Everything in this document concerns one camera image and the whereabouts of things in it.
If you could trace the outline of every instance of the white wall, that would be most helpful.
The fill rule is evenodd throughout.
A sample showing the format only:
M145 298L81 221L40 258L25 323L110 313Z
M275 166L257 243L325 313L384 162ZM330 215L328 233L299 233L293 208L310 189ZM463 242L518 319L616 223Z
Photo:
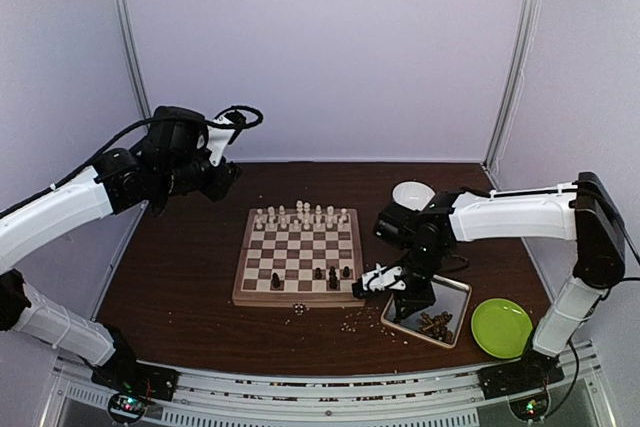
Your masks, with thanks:
M0 0L0 210L57 181L138 117L113 0ZM26 279L89 315L131 215L25 258ZM56 353L0 332L0 424L35 425Z
M640 1L542 0L501 187L543 186L592 170L605 182L640 243ZM557 290L574 245L531 242ZM627 275L640 270L628 261ZM637 425L640 285L622 284L585 329L595 341L624 425Z
M128 0L152 105L263 109L251 160L481 160L522 0Z

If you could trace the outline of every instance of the robotic arm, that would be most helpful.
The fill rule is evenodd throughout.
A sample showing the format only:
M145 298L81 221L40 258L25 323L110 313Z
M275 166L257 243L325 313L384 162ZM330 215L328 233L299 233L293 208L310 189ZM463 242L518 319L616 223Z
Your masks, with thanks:
M243 111L257 119L247 124ZM136 362L117 329L90 322L47 299L13 266L60 235L143 201L161 213L170 196L194 190L212 201L221 200L241 174L223 157L225 147L261 121L262 114L248 107L232 107L213 121L187 109L159 107L153 118L134 124L150 128L133 148L99 151L70 181L0 214L0 330L24 332L78 354L99 382L128 385L132 395L139 391L140 379L155 379L154 396L170 398L172 371L142 372L145 366Z
M364 298L392 290L394 321L400 322L435 303L431 278L458 242L495 237L577 241L572 276L532 333L520 363L512 364L511 371L480 371L483 384L490 386L485 387L489 398L514 393L516 385L536 387L546 376L561 375L557 356L601 297L624 277L623 225L606 189L590 172L581 173L576 182L545 189L440 192L426 199L421 211L392 202L379 214L374 233L408 250L397 264L365 273L353 293ZM522 372L529 372L527 379Z

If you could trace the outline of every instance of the pile of small objects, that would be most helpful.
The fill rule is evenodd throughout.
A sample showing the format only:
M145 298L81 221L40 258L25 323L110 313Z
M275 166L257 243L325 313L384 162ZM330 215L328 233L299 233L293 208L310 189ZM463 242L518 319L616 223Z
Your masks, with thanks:
M431 317L427 313L421 314L421 317L422 320L420 322L422 325L418 328L421 334L438 342L453 343L453 332L447 328L447 324L453 319L453 315L445 310L435 317Z

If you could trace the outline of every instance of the chessboard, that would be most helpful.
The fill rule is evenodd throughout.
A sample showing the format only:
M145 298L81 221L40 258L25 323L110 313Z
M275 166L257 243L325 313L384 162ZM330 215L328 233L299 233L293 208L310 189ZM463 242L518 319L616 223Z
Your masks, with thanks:
M360 307L351 285L362 276L354 209L310 211L298 201L249 211L233 303L246 307Z

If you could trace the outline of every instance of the pile of chess pieces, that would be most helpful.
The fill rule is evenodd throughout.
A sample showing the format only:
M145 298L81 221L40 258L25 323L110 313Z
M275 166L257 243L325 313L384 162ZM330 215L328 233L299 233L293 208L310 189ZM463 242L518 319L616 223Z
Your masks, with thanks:
M293 230L309 230L312 223L316 225L324 223L328 229L332 229L334 224L342 226L347 221L347 209L341 209L340 215L338 215L335 208L331 205L327 207L325 211L323 211L322 206L316 205L315 213L312 214L309 202L303 203L301 200L296 202L295 214L287 214L284 205L278 208L277 213L274 207L267 208L266 214L262 209L258 209L256 212L256 230L262 230L265 224L272 226L280 225L283 229L287 228L289 224L292 224Z
M422 313L420 317L421 325L418 327L418 332L438 342L453 344L453 332L447 328L447 324L451 322L453 315L445 310L434 317L427 313Z

